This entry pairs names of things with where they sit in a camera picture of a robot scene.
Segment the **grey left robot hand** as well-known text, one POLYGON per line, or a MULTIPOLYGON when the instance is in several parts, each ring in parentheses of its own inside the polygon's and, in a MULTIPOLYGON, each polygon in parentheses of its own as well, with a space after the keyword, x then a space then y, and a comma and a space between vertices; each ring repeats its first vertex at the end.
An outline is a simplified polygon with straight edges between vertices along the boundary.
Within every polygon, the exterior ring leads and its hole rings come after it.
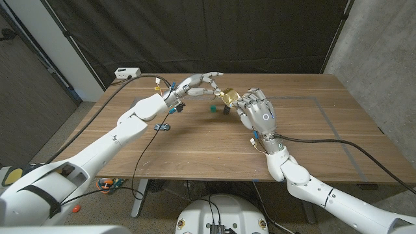
POLYGON ((204 94, 220 96, 221 89, 215 83, 214 77, 223 76, 222 72, 197 73, 175 84, 171 91, 163 95, 168 107, 176 106, 186 95, 201 96, 204 94))

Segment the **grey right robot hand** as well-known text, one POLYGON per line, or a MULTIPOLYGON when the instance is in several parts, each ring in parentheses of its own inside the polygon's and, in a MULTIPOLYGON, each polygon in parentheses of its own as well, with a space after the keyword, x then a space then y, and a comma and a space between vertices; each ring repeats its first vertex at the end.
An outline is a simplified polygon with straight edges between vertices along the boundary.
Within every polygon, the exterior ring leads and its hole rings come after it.
POLYGON ((251 88, 241 98, 233 102, 242 124, 260 134, 276 130, 276 113, 272 103, 260 88, 251 88))

